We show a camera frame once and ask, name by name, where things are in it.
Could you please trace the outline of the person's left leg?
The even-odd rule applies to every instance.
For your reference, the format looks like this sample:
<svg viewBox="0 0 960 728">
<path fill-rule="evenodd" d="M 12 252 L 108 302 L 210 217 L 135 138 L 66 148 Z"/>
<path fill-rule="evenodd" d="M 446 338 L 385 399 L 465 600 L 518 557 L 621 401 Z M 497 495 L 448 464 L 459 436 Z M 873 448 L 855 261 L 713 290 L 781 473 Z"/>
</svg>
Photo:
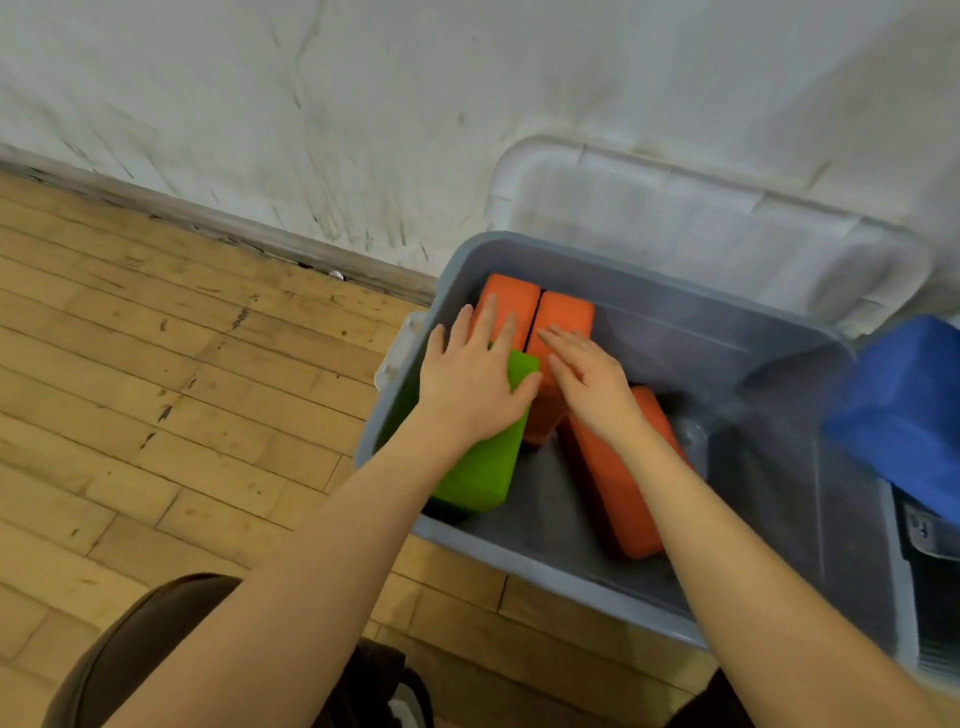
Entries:
<svg viewBox="0 0 960 728">
<path fill-rule="evenodd" d="M 78 658 L 51 700 L 41 728 L 104 728 L 241 581 L 195 573 L 148 591 Z"/>
</svg>

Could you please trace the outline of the grey baseboard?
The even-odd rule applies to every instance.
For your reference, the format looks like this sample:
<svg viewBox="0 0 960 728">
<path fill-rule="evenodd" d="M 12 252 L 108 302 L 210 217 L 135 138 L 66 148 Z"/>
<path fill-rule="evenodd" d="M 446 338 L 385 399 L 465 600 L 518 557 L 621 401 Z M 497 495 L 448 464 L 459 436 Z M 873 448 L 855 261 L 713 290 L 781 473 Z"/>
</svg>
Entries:
<svg viewBox="0 0 960 728">
<path fill-rule="evenodd" d="M 345 275 L 350 282 L 420 305 L 431 305 L 438 278 L 408 270 L 359 252 L 341 249 L 284 229 L 260 224 L 214 208 L 181 200 L 97 172 L 24 151 L 0 142 L 0 167 L 15 176 L 113 205 L 122 210 L 150 215 L 159 221 L 202 237 L 256 250 L 282 261 Z"/>
</svg>

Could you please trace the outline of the orange foam block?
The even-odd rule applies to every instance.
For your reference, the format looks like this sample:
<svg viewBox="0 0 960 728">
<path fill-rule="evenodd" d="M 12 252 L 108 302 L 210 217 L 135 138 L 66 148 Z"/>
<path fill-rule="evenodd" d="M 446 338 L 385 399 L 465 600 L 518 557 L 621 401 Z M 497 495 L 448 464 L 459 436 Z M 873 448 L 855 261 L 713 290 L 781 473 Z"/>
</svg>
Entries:
<svg viewBox="0 0 960 728">
<path fill-rule="evenodd" d="M 509 317 L 513 316 L 515 326 L 510 346 L 516 351 L 524 352 L 541 295 L 542 289 L 531 282 L 502 273 L 490 274 L 474 306 L 469 333 L 474 333 L 475 326 L 487 307 L 490 297 L 495 297 L 496 316 L 490 332 L 490 342 L 498 338 Z"/>
<path fill-rule="evenodd" d="M 556 430 L 568 414 L 568 406 L 549 366 L 551 348 L 540 336 L 541 330 L 558 327 L 565 332 L 589 338 L 594 324 L 594 304 L 581 298 L 544 291 L 539 299 L 525 354 L 537 358 L 541 383 L 526 421 L 523 443 L 538 448 Z"/>
<path fill-rule="evenodd" d="M 568 406 L 558 440 L 586 515 L 607 556 L 638 561 L 665 551 L 639 486 L 618 453 Z"/>
</svg>

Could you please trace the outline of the person's leg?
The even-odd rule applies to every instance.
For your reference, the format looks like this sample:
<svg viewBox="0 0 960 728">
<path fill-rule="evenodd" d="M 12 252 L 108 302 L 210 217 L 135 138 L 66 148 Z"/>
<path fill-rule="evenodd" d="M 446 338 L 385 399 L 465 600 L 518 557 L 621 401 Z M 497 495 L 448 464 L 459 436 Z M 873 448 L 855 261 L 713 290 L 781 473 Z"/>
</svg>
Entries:
<svg viewBox="0 0 960 728">
<path fill-rule="evenodd" d="M 755 728 L 723 669 L 671 716 L 663 728 Z"/>
<path fill-rule="evenodd" d="M 241 581 L 195 573 L 148 591 L 78 658 L 51 700 L 41 728 L 104 728 Z"/>
</svg>

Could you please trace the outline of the grey plastic storage bin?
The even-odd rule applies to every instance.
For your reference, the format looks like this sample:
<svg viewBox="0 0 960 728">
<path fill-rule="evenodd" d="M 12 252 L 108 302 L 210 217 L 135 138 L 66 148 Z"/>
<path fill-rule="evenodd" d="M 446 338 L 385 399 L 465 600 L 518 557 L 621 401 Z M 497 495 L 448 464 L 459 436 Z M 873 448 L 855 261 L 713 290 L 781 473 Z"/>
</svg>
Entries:
<svg viewBox="0 0 960 728">
<path fill-rule="evenodd" d="M 884 652 L 914 670 L 919 636 L 892 487 L 821 424 L 856 354 L 826 326 L 595 253 L 486 232 L 455 250 L 421 330 L 380 391 L 361 467 L 413 407 L 426 336 L 475 302 L 489 274 L 594 303 L 592 338 L 631 383 L 665 395 L 693 468 L 774 551 Z M 607 557 L 556 436 L 525 450 L 505 504 L 427 506 L 418 537 L 622 622 L 705 649 L 664 555 Z"/>
</svg>

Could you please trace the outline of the dark bin with grey latch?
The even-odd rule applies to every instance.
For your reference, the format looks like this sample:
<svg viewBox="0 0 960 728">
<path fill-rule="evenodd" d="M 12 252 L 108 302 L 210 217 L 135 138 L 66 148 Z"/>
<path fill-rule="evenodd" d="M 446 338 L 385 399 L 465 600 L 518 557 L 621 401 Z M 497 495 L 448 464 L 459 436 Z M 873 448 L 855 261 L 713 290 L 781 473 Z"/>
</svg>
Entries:
<svg viewBox="0 0 960 728">
<path fill-rule="evenodd" d="M 960 525 L 898 488 L 893 494 L 913 581 L 918 667 L 960 690 Z"/>
</svg>

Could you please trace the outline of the person's right hand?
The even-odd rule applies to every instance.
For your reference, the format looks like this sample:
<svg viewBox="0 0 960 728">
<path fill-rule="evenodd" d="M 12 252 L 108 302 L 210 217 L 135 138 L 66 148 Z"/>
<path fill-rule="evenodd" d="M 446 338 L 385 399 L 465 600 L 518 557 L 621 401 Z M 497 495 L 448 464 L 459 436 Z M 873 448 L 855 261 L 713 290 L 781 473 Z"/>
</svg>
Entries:
<svg viewBox="0 0 960 728">
<path fill-rule="evenodd" d="M 569 409 L 596 436 L 617 451 L 643 424 L 642 413 L 618 360 L 592 339 L 553 326 L 539 332 L 541 340 L 576 370 L 580 378 L 577 399 L 566 399 Z"/>
</svg>

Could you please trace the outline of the white plastic bin lid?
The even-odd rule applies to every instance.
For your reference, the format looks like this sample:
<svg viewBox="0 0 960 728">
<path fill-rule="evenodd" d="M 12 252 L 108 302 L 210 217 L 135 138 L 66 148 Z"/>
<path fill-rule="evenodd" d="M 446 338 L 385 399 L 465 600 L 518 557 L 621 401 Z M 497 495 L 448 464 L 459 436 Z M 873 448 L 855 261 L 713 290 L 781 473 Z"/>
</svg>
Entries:
<svg viewBox="0 0 960 728">
<path fill-rule="evenodd" d="M 592 252 L 833 326 L 850 338 L 929 282 L 930 245 L 901 227 L 551 136 L 496 163 L 486 228 Z"/>
</svg>

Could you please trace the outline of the person's left forearm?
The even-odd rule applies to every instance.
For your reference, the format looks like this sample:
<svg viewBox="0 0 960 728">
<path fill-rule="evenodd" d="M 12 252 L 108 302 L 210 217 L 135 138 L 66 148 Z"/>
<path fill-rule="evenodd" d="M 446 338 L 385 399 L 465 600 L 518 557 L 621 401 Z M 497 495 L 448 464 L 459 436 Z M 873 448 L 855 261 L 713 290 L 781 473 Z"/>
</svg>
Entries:
<svg viewBox="0 0 960 728">
<path fill-rule="evenodd" d="M 429 495 L 485 437 L 478 424 L 415 407 L 104 728 L 310 728 Z"/>
</svg>

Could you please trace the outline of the blue foam block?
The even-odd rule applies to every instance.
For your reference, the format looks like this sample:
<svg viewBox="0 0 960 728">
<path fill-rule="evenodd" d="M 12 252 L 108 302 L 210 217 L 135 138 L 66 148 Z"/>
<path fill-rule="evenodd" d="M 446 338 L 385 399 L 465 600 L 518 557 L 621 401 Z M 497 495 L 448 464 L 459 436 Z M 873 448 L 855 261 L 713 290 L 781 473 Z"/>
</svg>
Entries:
<svg viewBox="0 0 960 728">
<path fill-rule="evenodd" d="M 822 430 L 960 528 L 960 328 L 918 316 L 864 347 Z"/>
</svg>

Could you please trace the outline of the black fabric item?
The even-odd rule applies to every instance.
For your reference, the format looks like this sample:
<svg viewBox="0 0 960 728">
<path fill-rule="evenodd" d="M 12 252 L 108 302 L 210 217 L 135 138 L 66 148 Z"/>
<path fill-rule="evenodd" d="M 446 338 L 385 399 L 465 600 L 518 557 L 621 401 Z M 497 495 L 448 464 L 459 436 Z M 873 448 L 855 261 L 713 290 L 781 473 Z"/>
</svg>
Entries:
<svg viewBox="0 0 960 728">
<path fill-rule="evenodd" d="M 436 728 L 436 720 L 406 654 L 361 637 L 311 728 Z"/>
</svg>

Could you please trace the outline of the person's right leg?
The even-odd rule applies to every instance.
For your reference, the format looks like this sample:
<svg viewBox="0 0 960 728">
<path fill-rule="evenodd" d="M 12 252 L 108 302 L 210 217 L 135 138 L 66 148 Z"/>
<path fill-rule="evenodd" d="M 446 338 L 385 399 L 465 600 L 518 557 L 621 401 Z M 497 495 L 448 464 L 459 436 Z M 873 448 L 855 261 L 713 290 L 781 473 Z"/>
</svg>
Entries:
<svg viewBox="0 0 960 728">
<path fill-rule="evenodd" d="M 755 728 L 723 669 L 671 716 L 663 728 Z"/>
</svg>

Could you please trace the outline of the person's right forearm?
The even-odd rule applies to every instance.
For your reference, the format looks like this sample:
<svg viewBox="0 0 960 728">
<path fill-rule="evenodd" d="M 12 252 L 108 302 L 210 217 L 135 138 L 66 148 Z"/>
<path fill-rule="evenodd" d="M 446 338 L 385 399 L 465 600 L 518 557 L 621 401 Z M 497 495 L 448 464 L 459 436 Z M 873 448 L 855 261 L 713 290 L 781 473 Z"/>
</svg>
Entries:
<svg viewBox="0 0 960 728">
<path fill-rule="evenodd" d="M 639 416 L 604 437 L 647 504 L 755 728 L 947 728 L 930 695 L 767 545 Z"/>
</svg>

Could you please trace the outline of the person's left hand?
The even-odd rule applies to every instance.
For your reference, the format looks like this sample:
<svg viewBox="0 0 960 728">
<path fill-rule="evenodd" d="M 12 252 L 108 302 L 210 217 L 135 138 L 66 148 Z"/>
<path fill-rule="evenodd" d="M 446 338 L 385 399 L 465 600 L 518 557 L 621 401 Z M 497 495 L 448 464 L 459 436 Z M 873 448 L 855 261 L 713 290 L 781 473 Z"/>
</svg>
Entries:
<svg viewBox="0 0 960 728">
<path fill-rule="evenodd" d="M 515 423 L 526 409 L 512 407 L 508 377 L 516 319 L 510 316 L 487 351 L 474 349 L 470 334 L 474 307 L 465 305 L 445 330 L 445 351 L 431 370 L 420 369 L 418 403 L 420 420 L 438 431 L 438 442 L 464 453 Z"/>
</svg>

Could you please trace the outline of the green foam block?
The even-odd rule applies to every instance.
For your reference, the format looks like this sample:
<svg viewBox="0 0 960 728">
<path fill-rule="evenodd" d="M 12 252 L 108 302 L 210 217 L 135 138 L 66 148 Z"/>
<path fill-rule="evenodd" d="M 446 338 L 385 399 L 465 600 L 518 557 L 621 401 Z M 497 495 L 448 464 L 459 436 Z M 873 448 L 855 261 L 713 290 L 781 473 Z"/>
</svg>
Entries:
<svg viewBox="0 0 960 728">
<path fill-rule="evenodd" d="M 374 439 L 378 451 L 393 436 L 419 400 L 419 370 L 399 385 L 388 408 L 385 424 Z M 504 504 L 517 466 L 531 406 L 510 427 L 476 443 L 438 482 L 425 513 L 443 513 L 460 519 L 487 513 Z"/>
</svg>

